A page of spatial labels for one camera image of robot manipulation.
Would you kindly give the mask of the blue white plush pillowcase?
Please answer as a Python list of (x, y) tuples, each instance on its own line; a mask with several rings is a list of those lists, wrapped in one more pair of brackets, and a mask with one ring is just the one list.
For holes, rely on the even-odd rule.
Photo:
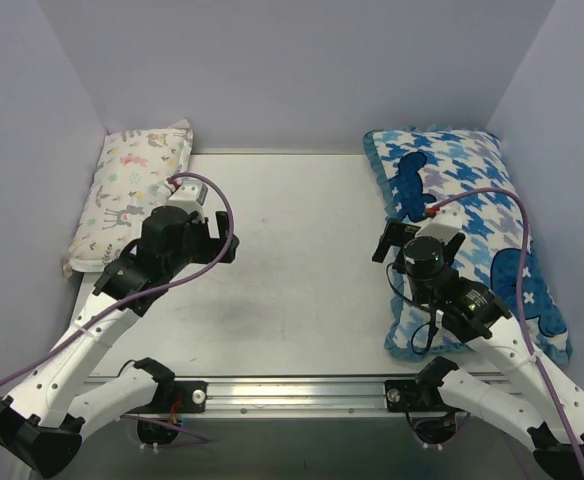
[(422, 226), (428, 205), (459, 197), (454, 205), (465, 214), (465, 240), (454, 268), (489, 287), (511, 311), (522, 306), (532, 341), (556, 364), (568, 364), (568, 328), (509, 196), (515, 188), (499, 139), (485, 130), (407, 127), (370, 131), (363, 147), (387, 217)]

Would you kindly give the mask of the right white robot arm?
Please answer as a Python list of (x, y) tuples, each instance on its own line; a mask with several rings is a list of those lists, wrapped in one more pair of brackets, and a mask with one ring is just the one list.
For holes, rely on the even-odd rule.
[(465, 411), (516, 439), (553, 479), (584, 479), (584, 390), (524, 332), (508, 307), (484, 284), (452, 266), (465, 237), (456, 225), (425, 228), (387, 221), (372, 256), (407, 277), (412, 301), (429, 322), (452, 333), (489, 361), (515, 388), (510, 394), (442, 356), (415, 377), (415, 395), (428, 408)]

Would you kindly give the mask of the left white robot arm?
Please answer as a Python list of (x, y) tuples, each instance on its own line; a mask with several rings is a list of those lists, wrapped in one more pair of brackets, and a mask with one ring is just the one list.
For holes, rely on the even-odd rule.
[(115, 379), (85, 393), (79, 389), (115, 342), (162, 295), (179, 286), (176, 275), (190, 264), (209, 271), (231, 263), (239, 244), (231, 210), (215, 214), (219, 235), (196, 210), (154, 209), (118, 258), (94, 284), (79, 315), (49, 354), (26, 367), (23, 381), (0, 396), (0, 445), (42, 478), (74, 459), (97, 430), (139, 407), (168, 408), (175, 375), (160, 362), (135, 361)]

